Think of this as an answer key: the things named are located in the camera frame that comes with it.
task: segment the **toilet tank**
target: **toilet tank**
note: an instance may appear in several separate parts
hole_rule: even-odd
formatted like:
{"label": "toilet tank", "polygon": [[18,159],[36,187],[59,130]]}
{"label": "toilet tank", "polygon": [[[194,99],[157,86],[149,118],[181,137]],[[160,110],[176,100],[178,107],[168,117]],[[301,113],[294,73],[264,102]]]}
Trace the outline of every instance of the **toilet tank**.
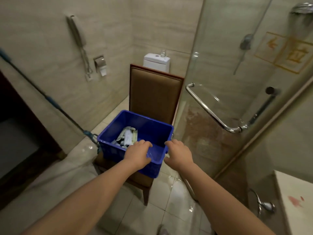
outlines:
{"label": "toilet tank", "polygon": [[143,58],[143,66],[162,72],[170,72],[170,58],[159,54],[147,54]]}

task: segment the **right hand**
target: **right hand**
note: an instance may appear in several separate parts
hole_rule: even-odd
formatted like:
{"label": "right hand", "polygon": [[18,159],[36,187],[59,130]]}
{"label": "right hand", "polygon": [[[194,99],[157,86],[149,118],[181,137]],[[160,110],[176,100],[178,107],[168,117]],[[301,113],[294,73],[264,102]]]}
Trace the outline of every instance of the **right hand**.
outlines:
{"label": "right hand", "polygon": [[172,169],[178,172],[194,163],[191,151],[181,141],[173,139],[166,141],[165,145],[168,146],[168,154],[170,157],[165,157],[164,162]]}

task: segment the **tile floor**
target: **tile floor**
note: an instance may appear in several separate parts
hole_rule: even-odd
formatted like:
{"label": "tile floor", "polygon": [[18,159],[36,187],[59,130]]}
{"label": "tile floor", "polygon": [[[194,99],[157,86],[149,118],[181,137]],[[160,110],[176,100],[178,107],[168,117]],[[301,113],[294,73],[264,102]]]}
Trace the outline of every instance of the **tile floor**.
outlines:
{"label": "tile floor", "polygon": [[[123,109],[128,97],[92,131],[99,134]],[[42,173],[19,197],[0,211],[3,235],[21,233],[62,199],[97,176],[92,161],[97,148],[84,138],[63,160]],[[162,164],[153,182],[149,203],[142,191],[125,183],[90,235],[156,235],[165,224],[171,235],[208,235],[211,226],[201,207],[191,198],[178,172]]]}

